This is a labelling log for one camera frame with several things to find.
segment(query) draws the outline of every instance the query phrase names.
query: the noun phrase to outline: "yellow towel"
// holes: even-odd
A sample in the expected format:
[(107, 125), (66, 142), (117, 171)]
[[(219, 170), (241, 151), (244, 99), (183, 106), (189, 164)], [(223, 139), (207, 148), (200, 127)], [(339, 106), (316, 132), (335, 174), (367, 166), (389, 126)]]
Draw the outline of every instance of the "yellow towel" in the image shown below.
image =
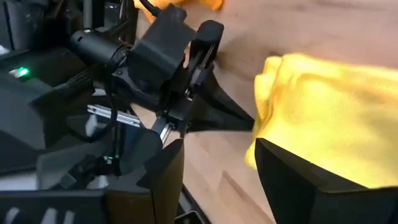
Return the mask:
[[(165, 9), (169, 4), (179, 5), (184, 1), (185, 0), (149, 0), (151, 4), (160, 9)], [(217, 11), (223, 6), (223, 0), (200, 0), (200, 3), (209, 7), (213, 11)], [(150, 22), (154, 22), (155, 17), (141, 4), (140, 0), (134, 0), (134, 5), (136, 8), (144, 10), (146, 18), (148, 18)]]
[(365, 187), (398, 185), (398, 71), (290, 54), (269, 57), (254, 89), (254, 138)]

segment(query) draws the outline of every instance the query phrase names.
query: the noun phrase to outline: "black cable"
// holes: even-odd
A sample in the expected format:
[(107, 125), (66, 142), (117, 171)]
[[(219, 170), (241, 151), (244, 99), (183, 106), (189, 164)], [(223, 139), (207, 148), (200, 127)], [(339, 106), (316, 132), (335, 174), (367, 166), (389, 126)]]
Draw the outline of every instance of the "black cable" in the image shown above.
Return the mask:
[(157, 17), (161, 12), (161, 9), (159, 7), (154, 6), (148, 0), (139, 0), (139, 1), (154, 17)]
[(106, 133), (111, 131), (113, 127), (116, 124), (116, 120), (118, 118), (118, 109), (116, 107), (116, 104), (114, 102), (114, 98), (112, 95), (112, 89), (110, 87), (110, 82), (105, 82), (104, 83), (104, 90), (106, 93), (106, 96), (109, 98), (109, 102), (111, 103), (111, 118), (109, 119), (109, 123), (105, 126), (105, 128), (100, 129), (99, 131), (95, 132), (92, 136), (84, 136), (72, 129), (71, 127), (68, 126), (68, 132), (71, 136), (83, 141), (83, 142), (88, 142), (88, 143), (93, 143), (101, 138), (103, 138)]
[(114, 175), (120, 176), (120, 150), (119, 147), (120, 145), (118, 144), (119, 141), (119, 124), (118, 122), (115, 123), (114, 128), (113, 128), (113, 135), (112, 135), (112, 154), (111, 154), (111, 159), (112, 159), (112, 166), (114, 170)]

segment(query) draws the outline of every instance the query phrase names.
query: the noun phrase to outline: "wooden table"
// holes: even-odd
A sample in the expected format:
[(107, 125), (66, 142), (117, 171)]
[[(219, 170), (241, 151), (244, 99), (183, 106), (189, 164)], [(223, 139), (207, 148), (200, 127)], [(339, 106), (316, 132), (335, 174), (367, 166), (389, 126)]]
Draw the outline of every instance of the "wooden table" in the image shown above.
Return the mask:
[[(398, 1), (225, 0), (220, 12), (184, 5), (197, 28), (225, 25), (217, 58), (220, 85), (255, 115), (253, 80), (270, 54), (302, 52), (348, 63), (398, 68)], [(148, 27), (140, 16), (139, 33)], [(186, 138), (184, 183), (214, 224), (274, 223), (256, 171), (246, 167), (250, 133), (201, 133)]]

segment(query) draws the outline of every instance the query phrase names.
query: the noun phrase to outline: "black panel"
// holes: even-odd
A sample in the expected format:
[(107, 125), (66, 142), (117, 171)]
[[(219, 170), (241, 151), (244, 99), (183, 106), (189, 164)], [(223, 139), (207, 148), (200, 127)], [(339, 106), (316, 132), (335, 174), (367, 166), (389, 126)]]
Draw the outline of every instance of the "black panel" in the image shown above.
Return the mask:
[(146, 165), (148, 173), (157, 176), (160, 174), (159, 168), (164, 170), (161, 172), (158, 180), (153, 179), (154, 205), (156, 218), (159, 224), (173, 224), (174, 218), (177, 216), (178, 199), (182, 189), (182, 178), (184, 169), (184, 147), (183, 139), (178, 139), (168, 145), (159, 153), (157, 160), (167, 159), (170, 161), (167, 166), (155, 166), (154, 164)]
[(37, 151), (4, 131), (0, 131), (0, 175), (35, 170)]
[(256, 164), (277, 224), (398, 223), (397, 187), (367, 189), (265, 139)]
[(121, 173), (128, 174), (142, 166), (162, 148), (163, 143), (156, 132), (150, 129), (136, 128), (134, 137), (126, 142), (126, 148), (120, 159)]
[(108, 212), (103, 195), (103, 191), (95, 190), (0, 192), (0, 222), (9, 217), (13, 209), (19, 212), (12, 224), (42, 223), (46, 212), (57, 213), (56, 223), (64, 223), (65, 215), (71, 213), (73, 224), (105, 224)]

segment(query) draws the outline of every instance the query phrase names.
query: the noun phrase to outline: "orange cloth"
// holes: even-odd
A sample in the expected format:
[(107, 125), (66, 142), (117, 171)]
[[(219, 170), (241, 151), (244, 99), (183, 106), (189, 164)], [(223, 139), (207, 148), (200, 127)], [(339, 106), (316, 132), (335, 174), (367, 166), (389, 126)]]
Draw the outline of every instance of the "orange cloth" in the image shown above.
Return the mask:
[(365, 187), (398, 185), (398, 71), (290, 54), (267, 58), (254, 91), (255, 138)]
[[(185, 0), (149, 0), (150, 3), (159, 7), (160, 9), (165, 9), (169, 4), (179, 5), (184, 1)], [(220, 10), (223, 6), (223, 0), (200, 0), (200, 3), (214, 11)], [(151, 23), (154, 22), (155, 17), (141, 4), (139, 0), (134, 0), (134, 5), (136, 8), (144, 11), (146, 18), (148, 18)]]

